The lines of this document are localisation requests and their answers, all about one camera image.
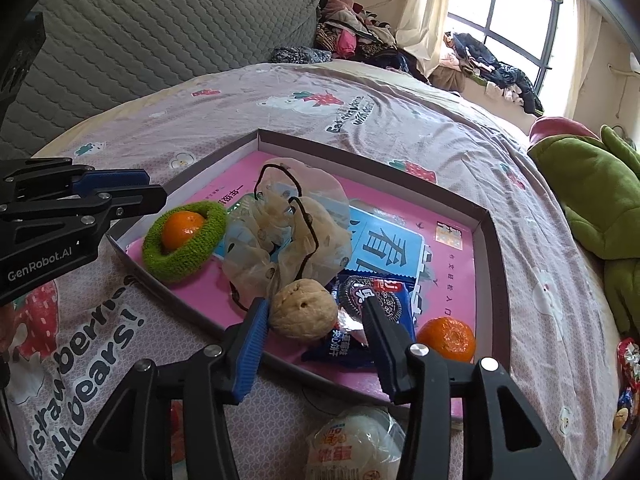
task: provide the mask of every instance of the window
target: window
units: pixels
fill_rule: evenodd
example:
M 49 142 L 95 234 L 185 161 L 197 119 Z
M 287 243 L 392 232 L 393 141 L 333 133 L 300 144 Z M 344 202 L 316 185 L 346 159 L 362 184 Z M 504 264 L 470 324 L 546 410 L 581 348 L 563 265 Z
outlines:
M 498 60 L 521 69 L 540 93 L 563 0 L 449 0 L 446 31 L 468 32 Z

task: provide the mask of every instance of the oreo package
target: oreo package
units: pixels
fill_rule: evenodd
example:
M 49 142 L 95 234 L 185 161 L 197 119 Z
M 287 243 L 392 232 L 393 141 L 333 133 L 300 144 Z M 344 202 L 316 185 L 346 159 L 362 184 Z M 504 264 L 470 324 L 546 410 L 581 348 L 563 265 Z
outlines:
M 374 367 L 362 326 L 362 305 L 372 290 L 386 316 L 404 326 L 415 341 L 412 283 L 395 276 L 340 273 L 328 286 L 338 304 L 338 321 L 318 346 L 302 354 L 303 361 L 322 361 L 347 368 Z

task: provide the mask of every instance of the barcode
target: barcode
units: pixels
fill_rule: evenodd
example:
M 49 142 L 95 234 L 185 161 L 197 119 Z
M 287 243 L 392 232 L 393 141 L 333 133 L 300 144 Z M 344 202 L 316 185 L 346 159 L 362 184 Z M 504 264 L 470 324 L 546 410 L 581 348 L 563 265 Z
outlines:
M 309 480 L 360 480 L 357 468 L 334 466 L 314 468 Z

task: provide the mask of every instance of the gray quilted headboard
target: gray quilted headboard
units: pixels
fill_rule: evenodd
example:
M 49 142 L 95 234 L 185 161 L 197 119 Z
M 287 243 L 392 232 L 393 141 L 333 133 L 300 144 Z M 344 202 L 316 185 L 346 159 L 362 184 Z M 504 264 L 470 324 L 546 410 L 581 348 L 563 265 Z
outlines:
M 312 46 L 318 0 L 41 0 L 47 40 L 0 129 L 0 159 L 206 73 Z

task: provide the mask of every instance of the bed sheet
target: bed sheet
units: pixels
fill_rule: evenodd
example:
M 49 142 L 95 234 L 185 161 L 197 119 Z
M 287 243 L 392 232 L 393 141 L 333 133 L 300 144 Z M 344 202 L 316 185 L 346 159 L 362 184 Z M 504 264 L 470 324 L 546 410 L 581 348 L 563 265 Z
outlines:
M 260 64 L 121 105 L 38 155 L 72 156 L 96 168 L 142 167 L 162 184 L 256 128 L 385 164 L 410 162 L 492 213 L 511 300 L 511 375 L 577 478 L 601 478 L 611 460 L 618 337 L 598 270 L 574 243 L 517 128 L 464 99 L 375 67 Z M 105 241 L 97 261 L 22 303 L 29 312 L 10 349 L 8 391 L 20 456 L 37 478 L 61 477 L 137 359 L 184 359 L 207 340 L 127 276 Z M 305 437 L 341 405 L 262 372 L 245 402 L 227 410 L 241 478 L 303 478 Z M 450 478 L 461 476 L 462 434 L 456 432 Z

